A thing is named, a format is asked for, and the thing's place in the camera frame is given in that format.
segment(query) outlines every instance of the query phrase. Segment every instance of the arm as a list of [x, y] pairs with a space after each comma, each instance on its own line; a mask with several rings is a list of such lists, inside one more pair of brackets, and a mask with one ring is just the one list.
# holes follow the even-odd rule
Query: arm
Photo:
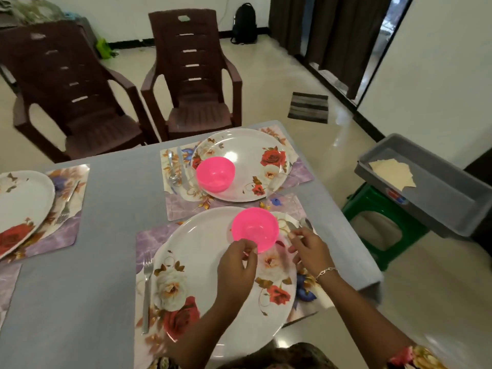
[[31, 103], [24, 101], [21, 93], [17, 94], [14, 103], [14, 127], [21, 132], [29, 141], [36, 145], [54, 163], [65, 162], [70, 158], [45, 136], [38, 131], [30, 121], [29, 107]]
[[236, 67], [224, 56], [225, 69], [232, 80], [232, 124], [235, 127], [243, 125], [243, 80]]
[[167, 141], [167, 125], [162, 113], [160, 112], [159, 105], [157, 104], [156, 96], [153, 93], [153, 87], [156, 83], [157, 77], [157, 62], [155, 62], [150, 71], [145, 76], [144, 84], [140, 88], [140, 92], [144, 97], [147, 108], [149, 109], [157, 131], [159, 132], [162, 141]]
[[[243, 253], [248, 264], [243, 266]], [[258, 258], [256, 244], [240, 240], [232, 242], [222, 256], [217, 273], [217, 298], [212, 308], [198, 322], [172, 343], [167, 355], [183, 369], [205, 367], [218, 340], [234, 321], [253, 287]]]
[[147, 112], [145, 111], [144, 105], [142, 104], [142, 100], [138, 95], [137, 87], [119, 72], [113, 71], [106, 67], [104, 69], [108, 73], [108, 79], [116, 81], [120, 86], [123, 87], [123, 89], [126, 91], [126, 94], [128, 94], [131, 104], [133, 105], [133, 108], [137, 113], [138, 122], [141, 124], [142, 128], [145, 131], [146, 141], [149, 144], [158, 143], [159, 140], [157, 139], [156, 134], [152, 129], [152, 125], [149, 120], [149, 117], [147, 116]]
[[[335, 266], [328, 246], [309, 229], [292, 231], [289, 238], [292, 242], [289, 252], [298, 251], [294, 263], [306, 267], [315, 277], [324, 269]], [[415, 345], [347, 284], [337, 271], [327, 271], [318, 278], [318, 282], [333, 301], [370, 369], [382, 369], [389, 359], [401, 353], [405, 347]]]

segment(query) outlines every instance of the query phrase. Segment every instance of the hand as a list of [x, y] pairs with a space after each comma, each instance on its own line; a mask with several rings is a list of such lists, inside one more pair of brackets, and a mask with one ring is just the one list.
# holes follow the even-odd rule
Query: hand
[[298, 271], [305, 267], [312, 276], [316, 277], [324, 269], [335, 266], [326, 243], [310, 229], [292, 230], [289, 232], [289, 238], [292, 246], [288, 251], [290, 253], [297, 251], [292, 261], [297, 265]]
[[[245, 252], [249, 254], [246, 268], [243, 266]], [[218, 305], [227, 306], [235, 313], [239, 312], [253, 287], [258, 264], [257, 254], [258, 249], [253, 241], [243, 239], [229, 245], [217, 268]]]

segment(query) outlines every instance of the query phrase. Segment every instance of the gray plastic tray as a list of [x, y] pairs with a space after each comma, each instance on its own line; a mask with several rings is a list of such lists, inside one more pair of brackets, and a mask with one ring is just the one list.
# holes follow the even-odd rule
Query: gray plastic tray
[[[409, 165], [417, 187], [399, 191], [369, 166], [392, 158]], [[398, 134], [362, 155], [355, 173], [442, 237], [469, 237], [492, 207], [492, 187]]]

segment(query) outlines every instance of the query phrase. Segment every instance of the chair armrest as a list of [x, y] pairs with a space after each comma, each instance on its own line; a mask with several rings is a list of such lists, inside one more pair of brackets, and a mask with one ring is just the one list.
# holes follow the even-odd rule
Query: chair armrest
[[70, 160], [70, 158], [55, 145], [53, 145], [45, 136], [38, 131], [30, 121], [29, 107], [31, 103], [24, 101], [21, 93], [17, 94], [14, 103], [14, 127], [21, 132], [29, 141], [39, 148], [54, 163], [60, 163]]
[[153, 64], [152, 68], [145, 76], [144, 84], [142, 84], [140, 92], [142, 93], [142, 97], [144, 97], [145, 103], [147, 104], [147, 108], [151, 113], [152, 119], [154, 120], [154, 124], [156, 125], [161, 140], [167, 141], [169, 139], [169, 136], [167, 132], [166, 120], [160, 112], [156, 96], [153, 92], [154, 84], [156, 83], [157, 77], [159, 76], [159, 74], [157, 74], [156, 67], [157, 62]]
[[243, 125], [243, 80], [236, 67], [224, 56], [225, 69], [232, 80], [232, 124]]
[[108, 80], [116, 81], [125, 90], [126, 94], [130, 98], [131, 104], [137, 114], [138, 122], [144, 131], [145, 141], [148, 144], [157, 144], [159, 140], [157, 139], [157, 136], [152, 128], [152, 124], [147, 115], [147, 111], [145, 111], [142, 100], [138, 95], [137, 87], [119, 72], [111, 70], [107, 67], [104, 69], [108, 73]]

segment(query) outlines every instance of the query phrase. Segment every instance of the floral plate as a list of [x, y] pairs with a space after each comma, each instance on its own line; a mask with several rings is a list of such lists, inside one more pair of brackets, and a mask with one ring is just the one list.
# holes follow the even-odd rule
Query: floral plate
[[0, 259], [38, 229], [54, 199], [55, 186], [43, 173], [17, 171], [0, 175]]
[[234, 128], [218, 132], [200, 142], [193, 152], [191, 165], [223, 156], [236, 166], [231, 186], [211, 196], [227, 202], [250, 202], [265, 197], [268, 184], [278, 173], [288, 174], [292, 167], [284, 145], [276, 138], [256, 129]]
[[[157, 250], [151, 278], [151, 310], [162, 316], [158, 322], [162, 327], [158, 329], [163, 328], [173, 340], [178, 340], [214, 303], [217, 266], [232, 242], [232, 220], [242, 210], [220, 207], [200, 212]], [[230, 360], [255, 352], [271, 341], [286, 322], [296, 293], [296, 269], [292, 255], [286, 251], [288, 243], [281, 237], [272, 249], [258, 255], [253, 288], [219, 340], [213, 359]], [[143, 280], [142, 272], [137, 275], [137, 289], [140, 278]]]

